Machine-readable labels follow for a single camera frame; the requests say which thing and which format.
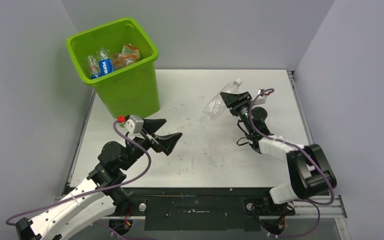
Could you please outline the clear white-cap bottle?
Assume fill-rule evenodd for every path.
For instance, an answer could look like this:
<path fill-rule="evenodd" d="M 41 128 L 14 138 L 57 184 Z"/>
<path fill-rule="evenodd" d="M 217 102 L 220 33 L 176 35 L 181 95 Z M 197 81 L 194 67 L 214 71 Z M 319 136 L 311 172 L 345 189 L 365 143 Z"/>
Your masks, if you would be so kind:
<path fill-rule="evenodd" d="M 226 104 L 220 93 L 237 94 L 243 81 L 240 78 L 225 85 L 205 106 L 203 113 L 206 118 L 210 120 L 218 119 L 222 113 L 227 109 Z"/>

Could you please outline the orange label bottle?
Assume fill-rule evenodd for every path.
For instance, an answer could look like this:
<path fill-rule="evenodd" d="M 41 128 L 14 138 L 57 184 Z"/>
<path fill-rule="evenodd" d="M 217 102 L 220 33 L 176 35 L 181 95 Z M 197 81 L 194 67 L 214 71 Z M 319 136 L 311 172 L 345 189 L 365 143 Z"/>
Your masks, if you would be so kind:
<path fill-rule="evenodd" d="M 137 63 L 140 59 L 140 50 L 130 43 L 124 44 L 122 46 L 121 52 L 115 52 L 112 55 L 113 66 L 115 70 L 119 70 Z"/>

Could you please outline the green plastic bin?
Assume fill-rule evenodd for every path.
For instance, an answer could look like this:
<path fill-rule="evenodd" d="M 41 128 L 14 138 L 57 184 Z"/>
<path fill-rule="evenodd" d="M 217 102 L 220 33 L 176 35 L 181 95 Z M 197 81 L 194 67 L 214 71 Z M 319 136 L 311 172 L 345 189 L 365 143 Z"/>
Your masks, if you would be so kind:
<path fill-rule="evenodd" d="M 90 79 L 85 57 L 98 60 L 101 48 L 110 57 L 119 53 L 123 45 L 136 46 L 141 58 L 138 62 L 114 72 Z M 160 109 L 155 61 L 159 51 L 139 23 L 131 18 L 120 18 L 74 34 L 66 40 L 66 48 L 82 82 L 92 87 L 113 118 L 139 115 L 146 118 Z"/>

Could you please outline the Pepsi bottle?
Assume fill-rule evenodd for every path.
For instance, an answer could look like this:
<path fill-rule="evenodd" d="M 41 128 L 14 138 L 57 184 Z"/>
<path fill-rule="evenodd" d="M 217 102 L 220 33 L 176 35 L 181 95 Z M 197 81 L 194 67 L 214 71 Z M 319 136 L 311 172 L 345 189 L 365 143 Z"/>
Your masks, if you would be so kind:
<path fill-rule="evenodd" d="M 107 50 L 106 48 L 101 48 L 98 51 L 97 56 L 101 77 L 113 73 L 115 71 L 114 63 L 109 50 Z"/>

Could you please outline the blue label clear bottle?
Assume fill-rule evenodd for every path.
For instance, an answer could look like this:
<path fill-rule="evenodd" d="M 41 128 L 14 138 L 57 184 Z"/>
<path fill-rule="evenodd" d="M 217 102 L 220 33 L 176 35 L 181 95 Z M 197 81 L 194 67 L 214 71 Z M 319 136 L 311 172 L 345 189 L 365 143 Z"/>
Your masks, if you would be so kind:
<path fill-rule="evenodd" d="M 93 80 L 99 78 L 101 76 L 101 70 L 96 57 L 94 55 L 87 55 L 85 57 L 85 62 L 90 79 Z"/>

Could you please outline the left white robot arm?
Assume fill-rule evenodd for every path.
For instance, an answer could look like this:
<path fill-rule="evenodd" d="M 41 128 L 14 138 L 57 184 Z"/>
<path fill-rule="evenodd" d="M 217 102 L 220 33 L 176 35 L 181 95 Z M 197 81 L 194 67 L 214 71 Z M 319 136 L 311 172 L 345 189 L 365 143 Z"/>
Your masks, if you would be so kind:
<path fill-rule="evenodd" d="M 169 156 L 182 132 L 157 135 L 166 119 L 119 116 L 113 130 L 125 144 L 109 141 L 98 155 L 98 164 L 59 201 L 17 214 L 14 223 L 20 240 L 67 240 L 102 217 L 124 215 L 134 205 L 123 186 L 143 177 L 150 169 L 149 150 Z"/>

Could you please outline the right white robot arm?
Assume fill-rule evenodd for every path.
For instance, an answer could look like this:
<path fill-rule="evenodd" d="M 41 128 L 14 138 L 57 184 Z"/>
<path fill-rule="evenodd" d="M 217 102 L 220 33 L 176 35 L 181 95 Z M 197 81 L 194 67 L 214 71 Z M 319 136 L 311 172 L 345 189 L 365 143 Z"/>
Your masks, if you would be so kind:
<path fill-rule="evenodd" d="M 330 195 L 326 202 L 329 205 L 335 198 L 337 179 L 321 146 L 292 143 L 270 132 L 266 124 L 268 113 L 257 102 L 274 91 L 273 88 L 262 89 L 255 98 L 249 92 L 219 94 L 230 113 L 238 118 L 237 126 L 244 132 L 248 145 L 258 154 L 287 164 L 289 181 L 269 190 L 269 196 L 262 201 L 263 209 L 276 214 L 284 203 L 291 201 L 306 200 L 317 204 L 311 198 L 322 194 Z"/>

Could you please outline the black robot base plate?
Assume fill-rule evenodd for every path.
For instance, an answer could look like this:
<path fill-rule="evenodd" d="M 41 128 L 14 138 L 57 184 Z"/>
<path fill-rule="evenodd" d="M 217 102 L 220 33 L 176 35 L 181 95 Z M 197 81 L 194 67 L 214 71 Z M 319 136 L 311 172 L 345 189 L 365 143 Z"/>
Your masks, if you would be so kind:
<path fill-rule="evenodd" d="M 283 229 L 295 215 L 292 202 L 274 204 L 268 187 L 126 187 L 128 200 L 108 216 L 126 234 L 134 223 L 146 231 L 259 231 L 261 222 Z"/>

